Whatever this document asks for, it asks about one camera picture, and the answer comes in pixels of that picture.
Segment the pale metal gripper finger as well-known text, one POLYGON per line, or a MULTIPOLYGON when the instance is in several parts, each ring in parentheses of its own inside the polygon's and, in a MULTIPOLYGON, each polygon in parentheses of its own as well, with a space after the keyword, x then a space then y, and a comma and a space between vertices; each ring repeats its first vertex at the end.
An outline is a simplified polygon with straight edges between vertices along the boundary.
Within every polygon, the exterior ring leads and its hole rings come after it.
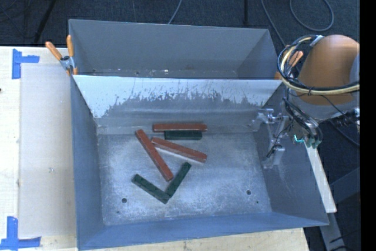
POLYGON ((274 145, 267 152, 265 159, 262 161, 262 166, 264 169, 271 169, 274 166, 280 164, 281 158, 284 155, 285 147, 282 145, 274 145))
POLYGON ((279 113, 274 114, 274 109, 259 109, 256 117, 251 122, 252 128, 259 128, 261 124, 274 124, 281 121, 282 115, 279 113))

